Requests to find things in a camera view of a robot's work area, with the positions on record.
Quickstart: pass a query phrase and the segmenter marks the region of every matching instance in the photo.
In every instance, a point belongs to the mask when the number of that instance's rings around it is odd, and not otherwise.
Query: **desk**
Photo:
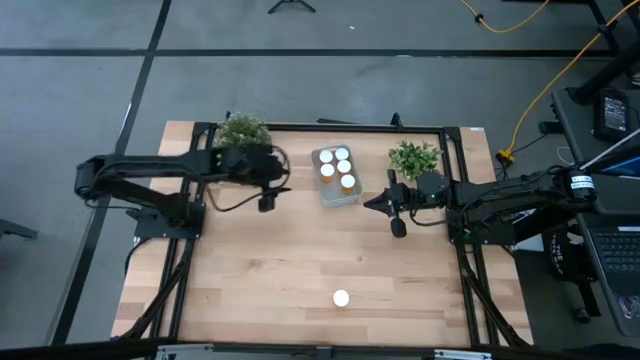
[[[193,122],[168,122],[159,154],[187,151],[193,126]],[[289,155],[293,171],[287,186],[293,191],[280,195],[276,209],[264,214],[258,213],[255,202],[229,213],[217,213],[208,205],[205,230],[195,245],[179,339],[469,346],[455,249],[446,227],[417,227],[406,219],[407,237],[394,239],[388,219],[362,206],[388,186],[389,148],[402,139],[438,145],[438,136],[326,131],[271,131],[271,135]],[[484,131],[461,128],[461,136],[469,178],[494,181]],[[340,143],[352,149],[364,193],[358,204],[324,208],[310,154],[313,149]],[[457,164],[454,152],[450,158]],[[154,179],[151,187],[175,192],[180,181]],[[220,206],[256,192],[235,185],[212,187]],[[443,212],[429,210],[418,215],[418,220],[434,221]],[[483,250],[495,303],[519,335],[532,342],[513,259],[498,246],[484,246]],[[154,239],[133,255],[114,335],[128,330],[156,295],[166,252],[167,240]],[[345,309],[332,302],[338,289],[351,295]],[[170,299],[160,335],[167,334],[172,307]],[[482,307],[477,301],[475,307],[482,325]],[[484,329],[480,333],[486,342]]]

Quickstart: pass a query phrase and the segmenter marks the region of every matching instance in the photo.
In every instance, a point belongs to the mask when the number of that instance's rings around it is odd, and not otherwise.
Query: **chair wheel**
[[[589,316],[589,313],[587,313],[587,310],[584,308],[575,309],[573,311],[573,316],[581,324],[588,324],[591,322],[591,316]]]

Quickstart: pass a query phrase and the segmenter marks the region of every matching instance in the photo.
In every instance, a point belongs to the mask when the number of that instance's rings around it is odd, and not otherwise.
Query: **laptop keyboard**
[[[640,233],[592,230],[591,237],[605,272],[640,274]]]

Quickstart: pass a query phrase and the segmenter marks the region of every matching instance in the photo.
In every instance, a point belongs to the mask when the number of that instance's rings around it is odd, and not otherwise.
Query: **potted plant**
[[[267,125],[253,115],[231,114],[218,127],[217,133],[217,144],[220,146],[271,145],[271,135]]]
[[[391,167],[400,174],[414,181],[424,171],[438,171],[438,158],[442,151],[424,141],[422,146],[402,140],[399,146],[389,150]]]

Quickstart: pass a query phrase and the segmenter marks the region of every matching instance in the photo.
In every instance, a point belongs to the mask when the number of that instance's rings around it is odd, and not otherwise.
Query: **floor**
[[[595,32],[591,13],[581,5],[549,5],[520,30],[496,35],[478,26],[455,0],[310,0],[316,14],[284,5],[269,16],[272,2],[174,0],[159,42],[151,44],[160,50],[578,50]],[[113,151],[132,99],[127,120],[135,122],[128,154],[155,153],[167,120],[222,120],[227,110],[267,121],[323,117],[375,124],[388,123],[399,112],[406,124],[485,127],[495,152],[508,145],[522,111],[568,61],[281,53],[147,57],[143,64],[142,56],[116,56],[121,50],[149,47],[162,3],[0,2],[0,218],[40,231],[37,241],[4,237],[0,242],[0,348],[49,341],[91,214],[73,194],[74,167]],[[500,0],[472,4],[499,28],[538,6]],[[620,9],[617,2],[603,0],[601,5],[607,17]],[[626,19],[616,34],[629,41]],[[7,48],[116,50],[90,56],[55,51],[2,56]],[[606,49],[606,44],[594,48]],[[138,76],[151,60],[145,84],[144,76],[141,81]],[[581,60],[554,88],[580,84],[605,61]],[[545,96],[534,108],[518,144],[538,137],[538,121],[553,119],[549,103]],[[560,146],[566,146],[561,136],[546,137],[519,154],[510,174],[561,163],[556,155]],[[108,212],[70,342],[109,337],[133,228],[123,213]],[[575,324],[567,310],[576,301],[575,289],[551,280],[536,255],[519,257],[518,266],[540,347],[559,350],[602,342],[640,346],[638,339],[618,336],[606,316],[591,325]]]

